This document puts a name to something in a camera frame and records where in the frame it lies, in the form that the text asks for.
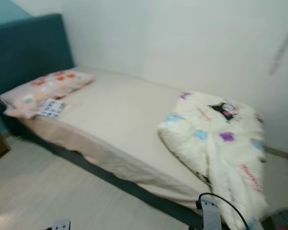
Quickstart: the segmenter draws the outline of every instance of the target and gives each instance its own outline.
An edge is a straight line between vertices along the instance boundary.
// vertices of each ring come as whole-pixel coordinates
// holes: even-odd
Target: comforter
[[[262,117],[245,104],[185,92],[157,129],[169,150],[251,225],[267,208],[263,124]],[[230,229],[244,229],[232,207],[221,200],[217,204]]]

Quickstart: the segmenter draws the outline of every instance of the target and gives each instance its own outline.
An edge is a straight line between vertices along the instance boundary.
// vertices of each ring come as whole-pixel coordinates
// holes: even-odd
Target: teal headboard
[[[74,67],[62,16],[52,14],[0,25],[0,94],[47,73]],[[3,114],[9,131],[21,124]]]

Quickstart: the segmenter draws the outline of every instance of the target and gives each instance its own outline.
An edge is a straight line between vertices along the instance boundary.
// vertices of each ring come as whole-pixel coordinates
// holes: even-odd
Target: light wood floor
[[[72,163],[8,138],[0,159],[0,230],[44,230],[70,218],[72,230],[187,230],[188,227]],[[288,161],[269,155],[271,210],[288,206]]]

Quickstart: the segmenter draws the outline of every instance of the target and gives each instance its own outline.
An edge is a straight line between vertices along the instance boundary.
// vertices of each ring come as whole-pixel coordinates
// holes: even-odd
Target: pillow
[[[63,98],[92,80],[91,74],[72,69],[59,71],[20,85],[0,95],[0,100],[7,105],[5,115],[29,119],[47,99]]]

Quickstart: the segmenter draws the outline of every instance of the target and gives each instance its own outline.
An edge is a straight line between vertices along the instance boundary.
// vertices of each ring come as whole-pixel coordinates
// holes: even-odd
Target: bed
[[[62,16],[0,25],[0,94],[44,74],[74,68]],[[209,187],[175,158],[156,133],[179,91],[97,69],[95,82],[64,101],[60,119],[0,117],[9,131],[33,141],[127,193],[192,226],[195,200]]]

